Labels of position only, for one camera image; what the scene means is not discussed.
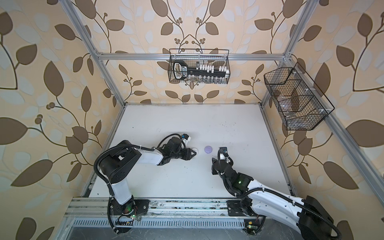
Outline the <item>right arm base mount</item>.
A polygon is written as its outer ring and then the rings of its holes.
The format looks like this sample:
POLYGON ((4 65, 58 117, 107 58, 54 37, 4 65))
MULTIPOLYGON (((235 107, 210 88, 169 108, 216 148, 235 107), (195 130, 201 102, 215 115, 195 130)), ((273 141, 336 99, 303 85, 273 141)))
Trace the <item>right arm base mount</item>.
POLYGON ((230 217, 263 217, 263 215, 255 213, 251 206, 252 203, 250 199, 229 200, 227 201, 228 215, 230 217))

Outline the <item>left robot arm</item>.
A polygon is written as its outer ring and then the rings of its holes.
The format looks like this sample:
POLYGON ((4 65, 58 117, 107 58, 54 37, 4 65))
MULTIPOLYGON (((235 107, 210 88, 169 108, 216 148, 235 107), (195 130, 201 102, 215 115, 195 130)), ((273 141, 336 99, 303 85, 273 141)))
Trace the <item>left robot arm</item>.
POLYGON ((188 148, 190 136, 170 134, 157 147, 133 145, 128 140, 101 153, 94 163, 94 172, 108 187, 111 201, 123 208, 125 214, 135 205, 129 189, 128 174, 136 164, 163 166, 173 159, 189 161, 198 154, 196 148, 188 148))

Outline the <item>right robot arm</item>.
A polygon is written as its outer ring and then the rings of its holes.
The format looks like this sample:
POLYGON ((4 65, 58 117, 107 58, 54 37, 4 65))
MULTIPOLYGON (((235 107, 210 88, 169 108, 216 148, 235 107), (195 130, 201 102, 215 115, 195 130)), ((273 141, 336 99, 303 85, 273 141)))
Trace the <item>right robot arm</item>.
POLYGON ((240 200, 246 216, 264 216, 278 221, 302 235, 305 240, 341 240, 343 235, 318 200, 286 195, 269 188, 251 176, 233 169, 226 147, 212 159, 212 174, 218 175, 230 195, 240 200))

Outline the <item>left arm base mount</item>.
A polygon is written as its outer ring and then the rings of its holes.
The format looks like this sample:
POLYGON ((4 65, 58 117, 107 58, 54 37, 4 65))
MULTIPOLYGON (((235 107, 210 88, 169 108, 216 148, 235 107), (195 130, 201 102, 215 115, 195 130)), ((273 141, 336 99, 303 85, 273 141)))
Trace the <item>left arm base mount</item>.
POLYGON ((114 216, 120 215, 144 215, 149 210, 150 200, 148 199, 131 199, 127 203, 123 205, 119 205, 119 203, 112 199, 109 203, 108 209, 110 213, 114 216))

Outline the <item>purple round charging case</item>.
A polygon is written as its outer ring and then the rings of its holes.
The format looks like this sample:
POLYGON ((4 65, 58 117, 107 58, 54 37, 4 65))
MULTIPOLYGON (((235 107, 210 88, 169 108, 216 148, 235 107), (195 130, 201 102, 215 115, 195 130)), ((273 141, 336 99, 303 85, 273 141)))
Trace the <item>purple round charging case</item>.
POLYGON ((205 151, 206 154, 210 154, 210 153, 212 153, 213 148, 212 148, 211 146, 206 146, 206 147, 204 148, 204 151, 205 151))

